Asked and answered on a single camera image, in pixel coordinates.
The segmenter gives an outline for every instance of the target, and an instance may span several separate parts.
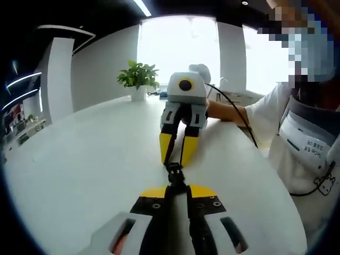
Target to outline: white table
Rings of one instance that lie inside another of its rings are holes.
[[[145,189],[167,184],[158,141],[164,103],[158,98],[132,103],[124,97],[87,108],[37,133],[6,163],[13,202],[47,253],[80,251],[95,230],[118,212],[130,211]],[[261,242],[281,254],[302,254],[307,248],[284,185],[233,123],[209,120],[184,174],[187,184],[216,191],[236,222],[246,217],[238,224],[253,228]],[[175,203],[183,221],[174,224],[180,231],[174,249],[193,254],[185,197]]]

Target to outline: cartoon drawing on shirt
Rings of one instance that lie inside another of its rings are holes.
[[[322,181],[322,178],[315,178],[314,184],[319,185],[320,181]],[[328,175],[325,181],[321,184],[321,186],[318,188],[320,193],[324,196],[327,196],[330,193],[330,190],[332,189],[334,183],[335,183],[335,177],[332,177],[332,175]]]

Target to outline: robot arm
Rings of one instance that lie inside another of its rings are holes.
[[[197,72],[174,73],[168,85],[168,102],[161,117],[159,136],[161,160],[169,162],[181,119],[188,120],[184,133],[180,164],[185,166],[196,151],[199,131],[206,125],[207,92]]]

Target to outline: ceiling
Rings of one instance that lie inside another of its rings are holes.
[[[199,14],[216,17],[217,21],[241,26],[243,23],[258,27],[264,13],[270,10],[266,0],[143,0],[152,16],[169,14]],[[5,12],[11,18],[2,17],[2,31],[6,38],[2,47],[5,56],[5,78],[2,88],[12,81],[32,74],[53,37],[75,38],[75,46],[88,36],[56,29],[36,28],[43,24],[81,28],[96,35],[93,43],[110,33],[138,24],[145,18],[133,0],[32,0],[10,1]],[[30,79],[13,86],[11,93],[2,91],[0,105],[39,86],[28,86]]]

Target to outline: bright window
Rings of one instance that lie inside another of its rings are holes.
[[[278,82],[287,82],[294,74],[288,61],[288,48],[272,35],[258,35],[257,30],[243,26],[246,50],[246,89],[258,94],[270,93]]]
[[[167,85],[174,72],[188,70],[190,64],[205,64],[210,69],[211,82],[218,84],[220,58],[216,20],[181,15],[142,21],[137,61],[155,64],[161,85]]]

